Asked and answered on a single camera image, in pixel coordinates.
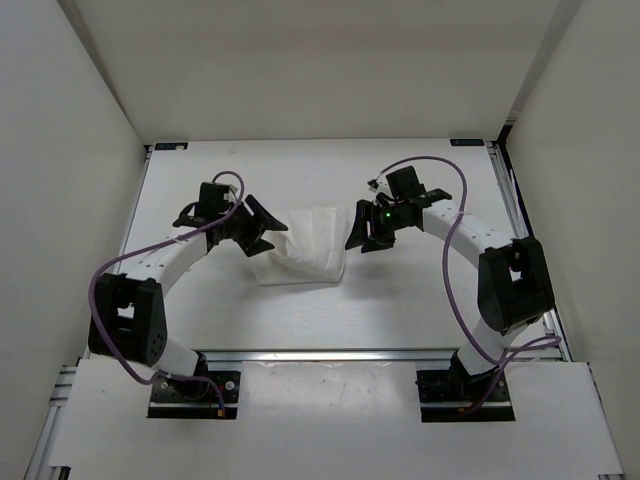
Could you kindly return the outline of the white fabric skirt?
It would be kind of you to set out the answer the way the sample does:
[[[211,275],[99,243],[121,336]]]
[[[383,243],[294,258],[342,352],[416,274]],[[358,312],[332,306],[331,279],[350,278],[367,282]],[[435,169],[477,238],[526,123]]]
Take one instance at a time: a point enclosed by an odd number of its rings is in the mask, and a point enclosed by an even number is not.
[[[274,248],[250,259],[257,283],[338,284],[345,268],[347,213],[346,207],[336,205],[278,214],[288,229],[262,236]]]

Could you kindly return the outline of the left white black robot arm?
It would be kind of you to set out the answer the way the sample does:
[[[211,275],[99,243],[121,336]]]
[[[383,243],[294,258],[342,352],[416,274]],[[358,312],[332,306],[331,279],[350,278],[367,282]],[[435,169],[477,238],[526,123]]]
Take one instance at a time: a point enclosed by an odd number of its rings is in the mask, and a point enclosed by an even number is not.
[[[169,338],[165,296],[220,242],[232,240],[253,257],[274,248],[262,238],[264,233],[287,229],[252,195],[234,203],[224,193],[218,200],[188,204],[173,222],[174,235],[144,252],[134,270],[102,273],[92,281],[89,350],[117,359],[141,384],[152,381],[140,377],[133,363],[155,370],[158,376],[175,378],[175,388],[186,399],[202,398],[210,377],[201,354]]]

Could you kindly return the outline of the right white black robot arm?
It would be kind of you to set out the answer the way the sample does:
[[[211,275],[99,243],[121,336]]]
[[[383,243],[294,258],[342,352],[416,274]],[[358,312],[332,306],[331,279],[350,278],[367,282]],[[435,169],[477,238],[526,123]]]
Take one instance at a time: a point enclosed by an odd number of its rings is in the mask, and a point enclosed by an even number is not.
[[[442,189],[427,189],[411,166],[369,181],[372,200],[356,204],[345,247],[363,253],[390,249],[399,230],[415,227],[443,241],[443,280],[455,251],[477,271],[474,328],[460,327],[465,344],[450,361],[449,387],[460,399],[480,393],[506,360],[514,339],[555,304],[544,250],[533,236],[512,238],[476,219]]]

